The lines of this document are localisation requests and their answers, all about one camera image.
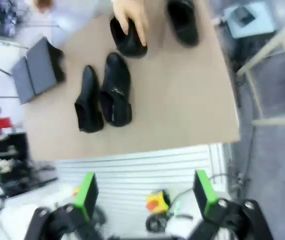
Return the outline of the black loafer shoe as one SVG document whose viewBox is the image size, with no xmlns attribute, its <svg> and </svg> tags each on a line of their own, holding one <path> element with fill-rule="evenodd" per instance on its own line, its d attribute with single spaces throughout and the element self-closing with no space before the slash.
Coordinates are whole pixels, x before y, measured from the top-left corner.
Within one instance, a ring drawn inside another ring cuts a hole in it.
<svg viewBox="0 0 285 240">
<path fill-rule="evenodd" d="M 167 17 L 176 39 L 186 47 L 199 43 L 193 0 L 167 0 Z"/>
<path fill-rule="evenodd" d="M 134 22 L 128 20 L 128 34 L 125 34 L 119 21 L 114 16 L 110 20 L 110 32 L 117 50 L 127 58 L 142 58 L 147 54 L 148 47 L 143 46 Z"/>
</svg>

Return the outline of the black heeled dress shoe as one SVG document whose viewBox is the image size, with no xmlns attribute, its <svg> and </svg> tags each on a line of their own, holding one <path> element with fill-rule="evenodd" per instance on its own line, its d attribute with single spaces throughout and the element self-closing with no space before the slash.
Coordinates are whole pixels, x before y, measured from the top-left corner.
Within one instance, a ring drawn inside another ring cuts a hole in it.
<svg viewBox="0 0 285 240">
<path fill-rule="evenodd" d="M 91 65 L 86 65 L 82 73 L 81 90 L 74 103 L 80 132 L 95 133 L 103 129 L 103 115 L 99 109 L 100 85 Z"/>
</svg>

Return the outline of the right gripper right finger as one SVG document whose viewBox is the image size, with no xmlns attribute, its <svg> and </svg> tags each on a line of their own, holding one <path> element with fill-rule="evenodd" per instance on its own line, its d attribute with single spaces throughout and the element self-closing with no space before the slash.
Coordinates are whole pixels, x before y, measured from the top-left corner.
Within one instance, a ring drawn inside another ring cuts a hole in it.
<svg viewBox="0 0 285 240">
<path fill-rule="evenodd" d="M 195 171 L 192 190 L 202 221 L 187 240 L 214 240 L 220 229 L 227 229 L 236 240 L 274 240 L 257 201 L 238 203 L 219 197 L 203 170 Z"/>
</svg>

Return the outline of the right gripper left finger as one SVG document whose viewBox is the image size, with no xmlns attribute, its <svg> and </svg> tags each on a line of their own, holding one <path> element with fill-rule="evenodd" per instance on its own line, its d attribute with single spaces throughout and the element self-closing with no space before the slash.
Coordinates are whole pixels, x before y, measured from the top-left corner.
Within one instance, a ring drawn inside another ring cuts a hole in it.
<svg viewBox="0 0 285 240">
<path fill-rule="evenodd" d="M 74 203 L 50 210 L 38 207 L 26 231 L 26 240 L 62 240 L 65 234 L 74 233 L 78 240 L 103 240 L 91 223 L 99 195 L 96 175 L 87 173 Z"/>
</svg>

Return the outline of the person in white jacket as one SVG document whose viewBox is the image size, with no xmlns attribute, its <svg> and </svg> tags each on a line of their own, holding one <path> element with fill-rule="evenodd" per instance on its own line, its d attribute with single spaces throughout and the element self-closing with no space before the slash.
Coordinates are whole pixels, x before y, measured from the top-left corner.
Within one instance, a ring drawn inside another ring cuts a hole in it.
<svg viewBox="0 0 285 240">
<path fill-rule="evenodd" d="M 112 0 L 29 0 L 41 14 L 50 15 L 64 30 L 82 28 L 91 19 L 112 10 Z"/>
</svg>

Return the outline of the black equipment case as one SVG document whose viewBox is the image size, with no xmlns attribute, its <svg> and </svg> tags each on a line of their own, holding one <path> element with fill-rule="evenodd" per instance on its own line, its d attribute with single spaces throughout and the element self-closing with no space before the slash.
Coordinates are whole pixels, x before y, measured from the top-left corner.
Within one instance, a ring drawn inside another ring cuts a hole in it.
<svg viewBox="0 0 285 240">
<path fill-rule="evenodd" d="M 3 139 L 0 139 L 0 159 L 28 160 L 29 145 L 26 133 L 10 133 Z"/>
</svg>

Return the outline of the person left hand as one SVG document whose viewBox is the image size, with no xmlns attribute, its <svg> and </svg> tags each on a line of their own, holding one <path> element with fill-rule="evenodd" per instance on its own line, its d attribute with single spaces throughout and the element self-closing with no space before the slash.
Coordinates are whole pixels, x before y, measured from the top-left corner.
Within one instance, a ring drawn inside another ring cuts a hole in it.
<svg viewBox="0 0 285 240">
<path fill-rule="evenodd" d="M 147 45 L 146 31 L 148 30 L 148 16 L 144 0 L 111 0 L 115 18 L 122 31 L 128 35 L 129 20 L 132 20 L 141 44 Z"/>
</svg>

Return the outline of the slotted aluminium base plate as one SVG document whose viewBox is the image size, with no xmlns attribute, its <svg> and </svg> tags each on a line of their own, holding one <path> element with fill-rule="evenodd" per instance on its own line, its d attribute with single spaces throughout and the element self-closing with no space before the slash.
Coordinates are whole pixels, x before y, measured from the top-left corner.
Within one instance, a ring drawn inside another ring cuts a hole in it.
<svg viewBox="0 0 285 240">
<path fill-rule="evenodd" d="M 175 201 L 167 235 L 187 237 L 201 220 L 192 192 L 196 170 L 211 178 L 213 188 L 228 196 L 228 179 L 224 148 L 221 144 L 167 149 L 153 152 L 107 156 L 102 158 L 58 160 L 59 179 L 79 186 L 87 173 L 95 173 L 99 195 L 97 205 L 107 222 L 104 237 L 147 237 L 145 221 L 149 215 L 147 196 L 166 190 Z"/>
</svg>

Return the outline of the light blue box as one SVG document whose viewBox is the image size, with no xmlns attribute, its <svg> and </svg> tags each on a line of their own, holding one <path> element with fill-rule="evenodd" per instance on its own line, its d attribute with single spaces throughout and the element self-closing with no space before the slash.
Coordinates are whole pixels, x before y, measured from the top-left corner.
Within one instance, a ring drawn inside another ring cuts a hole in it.
<svg viewBox="0 0 285 240">
<path fill-rule="evenodd" d="M 254 1 L 244 5 L 255 17 L 255 19 L 245 26 L 234 18 L 233 12 L 239 4 L 234 4 L 224 9 L 224 17 L 234 39 L 241 39 L 250 36 L 270 34 L 276 31 L 276 24 L 273 16 L 264 1 Z"/>
</svg>

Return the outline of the black heeled zipper shoe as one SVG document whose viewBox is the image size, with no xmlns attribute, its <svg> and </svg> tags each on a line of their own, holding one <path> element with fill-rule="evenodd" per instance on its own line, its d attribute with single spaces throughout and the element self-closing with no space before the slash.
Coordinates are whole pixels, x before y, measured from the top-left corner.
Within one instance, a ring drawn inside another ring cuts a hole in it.
<svg viewBox="0 0 285 240">
<path fill-rule="evenodd" d="M 131 75 L 124 59 L 116 52 L 108 54 L 99 101 L 106 122 L 124 127 L 132 121 L 130 104 Z"/>
</svg>

